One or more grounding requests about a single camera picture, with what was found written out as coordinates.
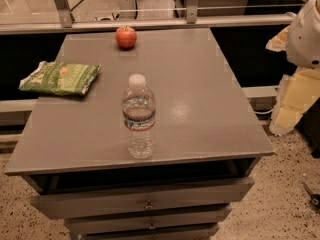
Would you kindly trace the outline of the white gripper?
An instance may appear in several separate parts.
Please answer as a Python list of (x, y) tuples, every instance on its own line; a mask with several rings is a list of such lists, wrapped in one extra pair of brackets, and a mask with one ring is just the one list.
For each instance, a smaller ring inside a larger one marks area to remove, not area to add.
[(308, 0), (290, 26), (271, 38), (265, 48), (286, 50), (288, 61), (299, 66), (292, 76), (282, 77), (271, 115), (271, 133), (282, 136), (291, 132), (320, 98), (320, 0)]

